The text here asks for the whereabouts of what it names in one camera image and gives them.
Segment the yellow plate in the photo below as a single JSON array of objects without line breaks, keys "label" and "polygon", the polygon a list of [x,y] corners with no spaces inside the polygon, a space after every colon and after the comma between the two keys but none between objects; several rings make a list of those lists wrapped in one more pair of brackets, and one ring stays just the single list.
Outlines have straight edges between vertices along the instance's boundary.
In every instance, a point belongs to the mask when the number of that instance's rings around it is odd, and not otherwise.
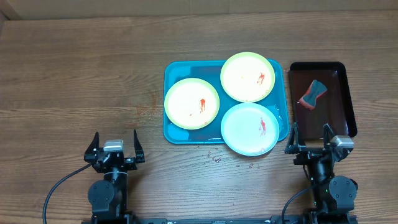
[{"label": "yellow plate", "polygon": [[232,99],[254,103],[268,96],[275,84],[271,63],[254,52],[234,54],[225,61],[220,73],[221,86]]},{"label": "yellow plate", "polygon": [[167,91],[164,110],[179,128],[194,130],[209,125],[218,114],[220,98],[210,83],[199,78],[185,78]]}]

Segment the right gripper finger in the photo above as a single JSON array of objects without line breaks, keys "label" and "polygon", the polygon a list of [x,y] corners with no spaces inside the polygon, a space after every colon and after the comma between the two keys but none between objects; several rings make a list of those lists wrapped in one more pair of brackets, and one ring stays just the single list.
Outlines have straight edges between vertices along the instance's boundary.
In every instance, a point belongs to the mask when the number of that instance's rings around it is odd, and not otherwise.
[{"label": "right gripper finger", "polygon": [[306,148],[305,141],[299,131],[297,123],[292,125],[292,130],[290,132],[290,137],[287,142],[285,153],[301,153]]},{"label": "right gripper finger", "polygon": [[324,124],[323,125],[323,147],[325,149],[328,149],[330,146],[330,138],[333,138],[335,136],[334,131],[330,127],[330,125]]}]

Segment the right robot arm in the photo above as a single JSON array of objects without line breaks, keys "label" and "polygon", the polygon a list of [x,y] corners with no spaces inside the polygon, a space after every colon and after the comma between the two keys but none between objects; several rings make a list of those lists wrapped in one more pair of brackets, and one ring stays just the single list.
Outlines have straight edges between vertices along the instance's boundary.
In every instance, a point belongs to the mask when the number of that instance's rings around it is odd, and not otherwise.
[{"label": "right robot arm", "polygon": [[[284,205],[280,220],[282,223],[357,223],[354,210],[358,184],[345,176],[335,175],[336,162],[346,159],[354,149],[349,136],[337,135],[329,124],[323,126],[323,146],[308,147],[301,137],[297,123],[285,148],[286,154],[296,156],[294,164],[302,166],[310,186],[292,196]],[[286,216],[287,207],[299,196],[312,192],[314,207],[304,210],[297,218]]]}]

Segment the yellow plate top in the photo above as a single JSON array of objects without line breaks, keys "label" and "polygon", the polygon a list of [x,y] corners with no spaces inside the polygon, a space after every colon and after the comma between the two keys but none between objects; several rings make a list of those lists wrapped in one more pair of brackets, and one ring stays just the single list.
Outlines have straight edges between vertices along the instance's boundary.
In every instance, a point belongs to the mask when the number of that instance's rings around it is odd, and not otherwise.
[{"label": "yellow plate top", "polygon": [[268,96],[275,84],[271,63],[254,52],[234,54],[225,61],[220,73],[221,86],[232,99],[254,103]]}]

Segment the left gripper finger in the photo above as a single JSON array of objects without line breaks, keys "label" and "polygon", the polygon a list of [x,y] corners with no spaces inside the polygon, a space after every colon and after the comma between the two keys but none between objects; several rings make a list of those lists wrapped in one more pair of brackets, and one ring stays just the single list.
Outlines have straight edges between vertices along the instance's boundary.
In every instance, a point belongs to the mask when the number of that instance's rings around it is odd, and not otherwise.
[{"label": "left gripper finger", "polygon": [[138,140],[137,131],[134,130],[134,152],[136,153],[136,159],[144,158],[144,150]]},{"label": "left gripper finger", "polygon": [[85,155],[93,155],[97,150],[97,148],[99,148],[99,143],[100,143],[99,137],[100,137],[99,132],[95,132],[92,142],[85,151]]}]

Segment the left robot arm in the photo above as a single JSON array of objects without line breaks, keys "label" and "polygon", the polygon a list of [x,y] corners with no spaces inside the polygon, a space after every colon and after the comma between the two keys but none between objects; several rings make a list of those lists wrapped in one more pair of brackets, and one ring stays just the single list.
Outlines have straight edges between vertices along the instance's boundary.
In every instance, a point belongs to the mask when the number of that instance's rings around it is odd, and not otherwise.
[{"label": "left robot arm", "polygon": [[92,206],[92,216],[88,223],[139,223],[132,211],[127,209],[128,171],[136,170],[137,163],[145,162],[143,148],[134,133],[135,157],[124,156],[123,140],[106,141],[100,147],[96,133],[84,154],[89,163],[103,179],[96,181],[88,190],[88,201]]}]

